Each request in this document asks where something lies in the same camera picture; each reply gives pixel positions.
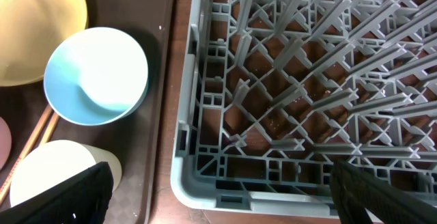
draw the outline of wooden table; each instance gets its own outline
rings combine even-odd
[[[156,164],[154,203],[150,223],[339,223],[338,220],[243,214],[211,210],[194,210],[181,204],[170,187],[171,156],[178,112],[180,82],[184,65],[188,18],[191,0],[175,0],[173,5],[172,32],[168,59],[164,104],[160,125],[160,139]]]

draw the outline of dark brown tray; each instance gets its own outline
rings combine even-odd
[[[90,27],[121,29],[143,47],[149,64],[149,89],[132,115],[96,127],[60,120],[52,140],[69,139],[114,153],[122,164],[123,177],[109,203],[105,223],[147,223],[173,0],[87,0],[87,5]],[[0,184],[46,105],[41,82],[0,87],[0,117],[8,123],[13,139],[11,155],[0,170]],[[0,211],[9,207],[7,198]]]

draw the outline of tray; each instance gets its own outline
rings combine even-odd
[[[437,205],[436,29],[437,0],[193,0],[176,197],[338,218],[346,160]]]
[[[150,69],[147,96],[132,115],[97,127],[60,120],[52,137],[94,145],[119,158],[122,181],[113,193],[105,223],[147,223],[149,219],[172,5],[173,0],[87,0],[89,26],[114,27],[129,33],[143,47]],[[13,138],[11,155],[0,171],[0,183],[46,105],[41,83],[0,88],[0,116],[10,126]],[[9,199],[0,210],[6,208]]]

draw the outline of table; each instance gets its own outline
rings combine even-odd
[[[170,35],[169,58],[167,61],[166,82],[164,85],[163,109],[160,119],[160,136],[158,139],[158,155],[150,223],[340,223],[339,220],[332,219],[195,210],[186,207],[176,199],[170,187],[170,168],[190,8],[191,0],[174,1],[172,32]]]

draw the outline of dish rack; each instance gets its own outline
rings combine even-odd
[[[339,159],[437,205],[437,0],[193,0],[189,23],[183,204],[338,218]]]

